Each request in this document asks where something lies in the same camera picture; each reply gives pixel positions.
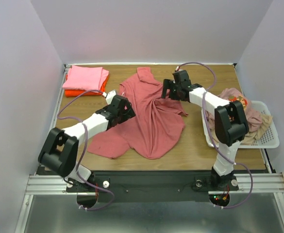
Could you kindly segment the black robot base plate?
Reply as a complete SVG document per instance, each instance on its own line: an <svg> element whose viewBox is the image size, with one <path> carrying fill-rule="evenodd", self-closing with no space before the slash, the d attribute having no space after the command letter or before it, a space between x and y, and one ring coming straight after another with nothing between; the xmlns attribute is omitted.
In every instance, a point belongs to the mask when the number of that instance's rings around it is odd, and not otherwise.
<svg viewBox="0 0 284 233"><path fill-rule="evenodd" d="M72 178L69 193L77 193L79 200L87 200L90 194L98 203L127 202L208 202L210 194L223 194L239 190L235 175L219 178L210 170L167 171L94 171L88 182L97 188Z"/></svg>

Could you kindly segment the dusty rose t shirt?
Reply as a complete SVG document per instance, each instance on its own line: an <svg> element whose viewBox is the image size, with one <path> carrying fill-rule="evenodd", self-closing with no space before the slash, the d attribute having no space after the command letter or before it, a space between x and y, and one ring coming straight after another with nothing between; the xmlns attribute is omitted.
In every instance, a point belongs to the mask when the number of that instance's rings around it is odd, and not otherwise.
<svg viewBox="0 0 284 233"><path fill-rule="evenodd" d="M135 117L92 138L89 153L116 159L129 149L147 159L159 159L179 141L186 116L181 103L163 99L162 83L149 67L139 67L123 81L119 92L132 104Z"/></svg>

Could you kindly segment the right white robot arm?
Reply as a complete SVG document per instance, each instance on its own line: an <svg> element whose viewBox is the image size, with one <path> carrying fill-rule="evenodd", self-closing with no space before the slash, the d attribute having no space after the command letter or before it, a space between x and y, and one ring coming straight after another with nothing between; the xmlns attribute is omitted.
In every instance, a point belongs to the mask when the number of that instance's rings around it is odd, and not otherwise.
<svg viewBox="0 0 284 233"><path fill-rule="evenodd" d="M185 70L175 71L173 78L164 79L162 98L169 97L198 105L202 108L204 117L207 112L214 117L218 144L214 144L217 158L211 170L210 185L214 189L226 185L237 187L234 176L235 157L241 141L249 132L242 103L221 99L200 84L192 84Z"/></svg>

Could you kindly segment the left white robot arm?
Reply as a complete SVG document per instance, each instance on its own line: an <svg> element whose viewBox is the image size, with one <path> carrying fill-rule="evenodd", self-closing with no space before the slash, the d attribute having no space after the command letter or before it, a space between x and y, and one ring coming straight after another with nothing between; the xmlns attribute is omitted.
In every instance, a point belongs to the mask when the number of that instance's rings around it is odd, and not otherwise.
<svg viewBox="0 0 284 233"><path fill-rule="evenodd" d="M126 97L116 94L112 98L107 97L106 102L108 105L97 110L86 120L73 117L78 121L77 124L64 129L51 129L38 156L41 165L62 178L76 180L83 191L96 188L109 192L107 186L100 188L94 185L92 172L82 166L81 161L77 161L80 144L84 143L82 154L85 154L90 138L135 117L132 104Z"/></svg>

